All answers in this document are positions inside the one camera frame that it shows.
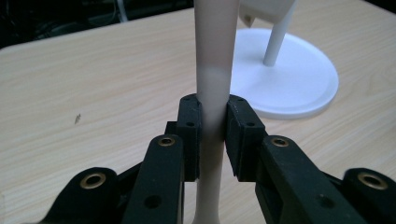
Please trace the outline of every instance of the wooden table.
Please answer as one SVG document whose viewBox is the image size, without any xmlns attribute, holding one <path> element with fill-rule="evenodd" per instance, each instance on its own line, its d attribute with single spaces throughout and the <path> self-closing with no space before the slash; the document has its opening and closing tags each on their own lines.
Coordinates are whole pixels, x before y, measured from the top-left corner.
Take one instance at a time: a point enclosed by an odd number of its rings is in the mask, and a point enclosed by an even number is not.
<svg viewBox="0 0 396 224">
<path fill-rule="evenodd" d="M 395 24 L 362 1 L 300 0 L 289 32 L 327 54 L 340 87 L 311 119 L 262 119 L 268 133 L 339 178 L 367 167 L 396 179 Z M 120 173 L 140 162 L 193 92 L 191 9 L 0 50 L 0 223 L 40 220 L 84 169 Z M 194 197 L 188 183 L 185 223 Z M 254 185 L 237 183 L 226 157 L 219 210 L 222 223 L 264 221 Z"/>
</svg>

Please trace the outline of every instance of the dark background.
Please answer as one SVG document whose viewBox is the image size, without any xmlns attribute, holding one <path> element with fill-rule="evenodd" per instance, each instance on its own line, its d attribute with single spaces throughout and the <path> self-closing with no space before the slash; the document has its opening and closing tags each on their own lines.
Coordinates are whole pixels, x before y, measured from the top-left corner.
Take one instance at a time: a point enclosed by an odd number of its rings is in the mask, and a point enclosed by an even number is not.
<svg viewBox="0 0 396 224">
<path fill-rule="evenodd" d="M 117 0 L 0 0 L 0 49 L 119 23 Z M 396 13 L 396 0 L 366 0 Z M 193 0 L 123 0 L 129 21 L 193 7 Z"/>
</svg>

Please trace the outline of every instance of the white circular base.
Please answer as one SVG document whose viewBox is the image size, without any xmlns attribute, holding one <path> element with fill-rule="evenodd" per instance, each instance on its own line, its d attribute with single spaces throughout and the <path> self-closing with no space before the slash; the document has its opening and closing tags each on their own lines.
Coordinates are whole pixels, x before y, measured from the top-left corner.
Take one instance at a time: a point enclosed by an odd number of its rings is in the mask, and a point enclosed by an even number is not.
<svg viewBox="0 0 396 224">
<path fill-rule="evenodd" d="M 276 64 L 263 58 L 271 30 L 236 32 L 231 94 L 248 100 L 259 116 L 301 119 L 325 109 L 337 93 L 338 76 L 332 62 L 316 47 L 285 35 Z"/>
</svg>

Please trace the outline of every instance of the cable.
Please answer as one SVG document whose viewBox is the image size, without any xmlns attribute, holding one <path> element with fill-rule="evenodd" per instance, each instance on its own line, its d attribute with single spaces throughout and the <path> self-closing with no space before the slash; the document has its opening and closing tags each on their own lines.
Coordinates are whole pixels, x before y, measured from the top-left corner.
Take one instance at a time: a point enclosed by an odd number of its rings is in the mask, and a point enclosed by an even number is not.
<svg viewBox="0 0 396 224">
<path fill-rule="evenodd" d="M 123 4 L 123 0 L 117 0 L 117 3 L 119 4 L 119 10 L 120 10 L 120 22 L 127 22 L 128 17 L 126 16 L 126 11 L 125 11 L 125 6 Z"/>
<path fill-rule="evenodd" d="M 111 16 L 111 19 L 108 20 L 107 22 L 103 23 L 103 24 L 98 24 L 98 23 L 94 23 L 89 21 L 90 25 L 96 26 L 96 27 L 100 27 L 100 26 L 106 26 L 109 25 L 111 22 L 113 22 L 114 18 L 116 18 L 116 14 L 117 14 L 117 6 L 116 6 L 116 0 L 113 0 L 113 15 Z"/>
</svg>

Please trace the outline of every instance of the white rod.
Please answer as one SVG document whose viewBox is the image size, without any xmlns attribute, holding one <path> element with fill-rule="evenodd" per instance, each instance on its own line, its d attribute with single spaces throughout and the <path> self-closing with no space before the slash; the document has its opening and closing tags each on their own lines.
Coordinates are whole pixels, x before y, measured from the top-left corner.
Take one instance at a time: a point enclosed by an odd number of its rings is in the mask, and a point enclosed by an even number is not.
<svg viewBox="0 0 396 224">
<path fill-rule="evenodd" d="M 219 224 L 226 105 L 239 0 L 196 0 L 197 98 L 203 107 L 200 179 L 194 224 Z"/>
<path fill-rule="evenodd" d="M 282 46 L 283 38 L 285 37 L 286 31 L 288 30 L 291 15 L 293 14 L 296 3 L 297 0 L 293 2 L 285 17 L 279 23 L 274 24 L 270 40 L 268 41 L 267 50 L 265 51 L 265 66 L 272 67 L 275 65 L 277 54 L 279 53 L 280 46 Z"/>
</svg>

